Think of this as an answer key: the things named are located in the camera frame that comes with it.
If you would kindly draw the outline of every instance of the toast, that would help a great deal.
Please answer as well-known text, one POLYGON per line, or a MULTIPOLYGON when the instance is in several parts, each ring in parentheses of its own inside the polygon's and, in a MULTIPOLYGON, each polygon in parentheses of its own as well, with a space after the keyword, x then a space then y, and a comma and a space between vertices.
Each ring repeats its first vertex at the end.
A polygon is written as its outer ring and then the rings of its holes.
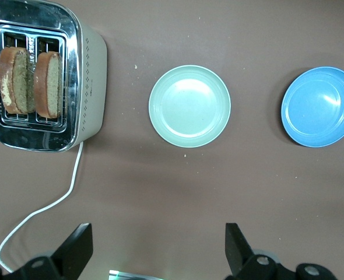
POLYGON ((0 53, 0 93, 9 114, 34 111, 27 94, 27 56, 27 50, 20 47, 5 47, 0 53))
POLYGON ((36 112, 44 118, 58 118, 62 110, 61 59, 58 52, 42 52, 36 63, 33 87, 36 112))

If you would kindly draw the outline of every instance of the toaster body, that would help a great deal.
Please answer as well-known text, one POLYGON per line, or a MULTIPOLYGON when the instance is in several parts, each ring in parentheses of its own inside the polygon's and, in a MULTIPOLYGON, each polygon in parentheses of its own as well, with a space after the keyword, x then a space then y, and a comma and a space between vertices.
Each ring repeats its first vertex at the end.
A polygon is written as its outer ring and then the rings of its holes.
POLYGON ((107 79, 104 40, 67 8, 47 1, 0 0, 0 52, 28 51, 27 78, 33 80, 37 57, 61 57, 61 115, 55 119, 9 114, 0 94, 0 141, 41 152, 61 152, 96 134, 103 122, 107 79))

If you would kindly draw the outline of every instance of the light green bowl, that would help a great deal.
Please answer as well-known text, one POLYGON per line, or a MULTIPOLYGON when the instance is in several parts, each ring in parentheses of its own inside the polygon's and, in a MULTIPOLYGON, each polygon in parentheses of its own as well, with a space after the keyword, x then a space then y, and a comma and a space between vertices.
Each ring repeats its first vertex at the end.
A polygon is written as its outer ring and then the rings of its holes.
POLYGON ((196 65, 169 70, 156 82, 149 99, 157 133, 183 148, 203 146, 218 137, 229 120, 230 107, 220 77, 196 65))

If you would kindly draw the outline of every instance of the white power cord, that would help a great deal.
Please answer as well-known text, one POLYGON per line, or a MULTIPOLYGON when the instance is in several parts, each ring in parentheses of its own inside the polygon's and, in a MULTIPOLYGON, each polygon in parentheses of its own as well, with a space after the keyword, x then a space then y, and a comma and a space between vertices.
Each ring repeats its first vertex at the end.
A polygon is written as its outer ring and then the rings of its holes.
POLYGON ((22 220, 3 240, 3 242, 0 245, 0 264, 4 267, 4 269, 6 269, 7 271, 9 271, 10 273, 13 272, 13 270, 6 265, 1 258, 1 251, 3 249, 3 247, 5 246, 6 242, 9 241, 9 239, 14 235, 14 233, 16 233, 29 219, 31 219, 33 216, 40 214, 46 210, 49 210, 50 208, 56 206, 57 204, 59 204, 60 202, 62 202, 66 197, 68 197, 72 190, 73 187, 75 185, 75 179, 76 179, 76 174, 78 172, 78 166, 79 166, 79 162, 80 162, 80 158, 81 158, 81 154, 83 151, 83 146, 84 146, 84 142, 80 143, 80 147, 79 147, 79 151, 78 151, 78 155, 76 157, 76 162, 75 162, 75 167, 73 168, 73 172, 72 172, 72 178, 71 178, 71 185, 69 186, 69 190, 66 192, 65 195, 63 195, 60 199, 56 200, 55 202, 53 202, 52 204, 49 204, 48 206, 45 206, 39 210, 36 210, 34 212, 32 212, 30 215, 28 215, 27 217, 25 217, 24 220, 22 220))

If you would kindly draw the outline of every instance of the blue bowl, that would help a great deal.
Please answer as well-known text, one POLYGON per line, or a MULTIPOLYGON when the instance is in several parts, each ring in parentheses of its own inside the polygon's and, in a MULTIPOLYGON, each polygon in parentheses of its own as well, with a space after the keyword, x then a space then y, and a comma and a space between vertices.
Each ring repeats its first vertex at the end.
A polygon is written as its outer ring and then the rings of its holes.
POLYGON ((286 132, 297 143, 313 148, 344 137, 344 71, 318 67, 301 74, 282 101, 286 132))

